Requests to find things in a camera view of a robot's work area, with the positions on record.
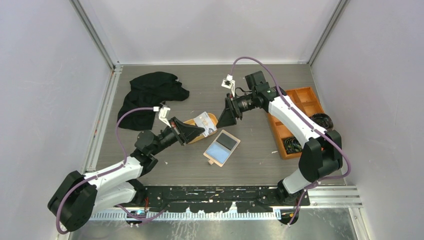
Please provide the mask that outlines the white credit card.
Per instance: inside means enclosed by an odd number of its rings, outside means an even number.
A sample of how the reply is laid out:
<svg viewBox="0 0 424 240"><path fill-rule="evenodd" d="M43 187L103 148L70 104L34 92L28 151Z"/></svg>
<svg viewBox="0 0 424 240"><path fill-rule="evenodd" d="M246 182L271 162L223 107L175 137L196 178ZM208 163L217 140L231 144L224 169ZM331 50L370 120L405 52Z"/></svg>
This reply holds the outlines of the white credit card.
<svg viewBox="0 0 424 240"><path fill-rule="evenodd" d="M217 130L216 124L207 112L201 113L193 120L197 127L204 129L202 134L205 138L212 135Z"/></svg>

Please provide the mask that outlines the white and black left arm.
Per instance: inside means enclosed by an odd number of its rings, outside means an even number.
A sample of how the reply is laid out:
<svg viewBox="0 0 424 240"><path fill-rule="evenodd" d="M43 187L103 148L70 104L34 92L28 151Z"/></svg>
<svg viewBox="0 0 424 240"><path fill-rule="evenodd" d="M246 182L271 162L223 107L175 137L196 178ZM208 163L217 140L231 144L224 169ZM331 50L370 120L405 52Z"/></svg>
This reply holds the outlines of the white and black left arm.
<svg viewBox="0 0 424 240"><path fill-rule="evenodd" d="M57 231L74 232L92 215L120 204L141 206L146 193L138 178L155 167L158 162L155 155L175 143L184 146L204 131L202 127L172 117L159 134L141 131L135 150L122 161L91 173L70 172L47 203L47 209L56 217Z"/></svg>

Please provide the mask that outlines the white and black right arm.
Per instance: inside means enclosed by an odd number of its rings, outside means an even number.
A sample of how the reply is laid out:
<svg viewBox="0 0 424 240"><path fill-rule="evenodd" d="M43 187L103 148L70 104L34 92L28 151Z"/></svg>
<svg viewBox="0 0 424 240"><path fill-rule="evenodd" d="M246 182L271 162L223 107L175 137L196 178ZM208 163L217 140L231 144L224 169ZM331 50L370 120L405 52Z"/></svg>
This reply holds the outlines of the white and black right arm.
<svg viewBox="0 0 424 240"><path fill-rule="evenodd" d="M235 94L232 75L222 80L221 86L231 92L224 99L225 107L216 127L236 125L244 112L263 109L292 133L302 148L298 168L277 185L279 202L291 205L297 199L297 193L342 167L341 135L335 130L327 131L312 121L281 87L271 87L262 71L245 76L245 80L249 92L242 96Z"/></svg>

